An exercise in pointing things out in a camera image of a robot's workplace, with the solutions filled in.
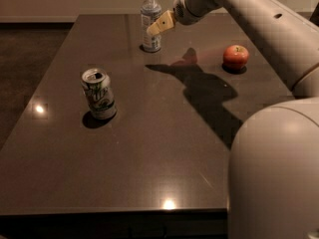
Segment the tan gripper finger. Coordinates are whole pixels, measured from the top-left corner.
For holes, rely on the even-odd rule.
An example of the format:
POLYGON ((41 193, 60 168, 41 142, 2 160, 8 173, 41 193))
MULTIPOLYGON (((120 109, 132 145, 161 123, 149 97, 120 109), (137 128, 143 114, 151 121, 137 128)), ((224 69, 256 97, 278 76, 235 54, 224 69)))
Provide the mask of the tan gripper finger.
POLYGON ((175 22, 176 20, 174 13, 170 10, 167 10, 147 28, 147 34, 149 36, 157 36, 167 30, 174 28, 175 22))

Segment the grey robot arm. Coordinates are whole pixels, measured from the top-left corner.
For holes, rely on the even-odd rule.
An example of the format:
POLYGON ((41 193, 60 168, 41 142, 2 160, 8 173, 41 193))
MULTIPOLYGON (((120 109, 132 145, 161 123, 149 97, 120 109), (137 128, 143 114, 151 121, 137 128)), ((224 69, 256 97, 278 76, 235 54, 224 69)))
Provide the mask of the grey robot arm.
POLYGON ((294 98, 240 128, 228 165, 228 239, 318 239, 319 29, 276 0, 175 0, 148 29, 224 8, 294 98))

